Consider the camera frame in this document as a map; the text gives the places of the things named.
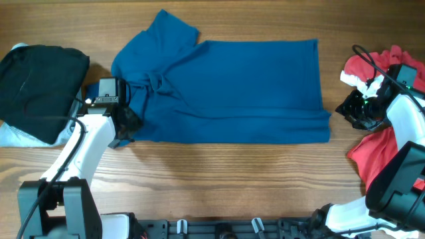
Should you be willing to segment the blue polo shirt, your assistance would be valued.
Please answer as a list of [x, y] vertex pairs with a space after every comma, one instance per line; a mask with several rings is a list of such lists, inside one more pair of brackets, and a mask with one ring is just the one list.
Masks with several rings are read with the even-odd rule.
[[315, 39], [199, 42], [199, 32], [160, 11], [112, 62], [131, 87], [143, 125], [137, 141], [326, 143]]

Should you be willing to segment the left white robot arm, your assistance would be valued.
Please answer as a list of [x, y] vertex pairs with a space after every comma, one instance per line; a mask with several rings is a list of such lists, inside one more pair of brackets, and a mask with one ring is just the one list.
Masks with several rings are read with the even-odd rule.
[[91, 104], [54, 164], [18, 191], [18, 238], [144, 238], [132, 213], [99, 214], [90, 191], [102, 155], [129, 139], [141, 120], [127, 106]]

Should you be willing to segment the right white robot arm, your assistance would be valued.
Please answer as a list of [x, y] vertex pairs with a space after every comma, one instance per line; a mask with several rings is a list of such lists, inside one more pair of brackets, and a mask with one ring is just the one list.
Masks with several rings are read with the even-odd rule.
[[386, 110], [397, 154], [375, 177], [366, 195], [346, 204], [317, 209], [307, 231], [322, 238], [354, 238], [382, 230], [394, 238], [417, 238], [424, 231], [424, 100], [399, 94]]

